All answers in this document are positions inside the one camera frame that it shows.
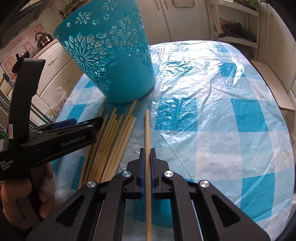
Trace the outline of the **person's left hand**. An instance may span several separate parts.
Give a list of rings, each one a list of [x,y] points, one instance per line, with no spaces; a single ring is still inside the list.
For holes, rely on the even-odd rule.
[[[47,218],[55,209],[55,183],[50,163],[45,165],[45,175],[42,186],[39,188],[39,199],[41,206],[39,214],[41,218]],[[3,214],[10,224],[23,230],[30,227],[30,222],[22,212],[19,200],[29,196],[32,192],[32,184],[29,179],[5,180],[1,187],[1,202]]]

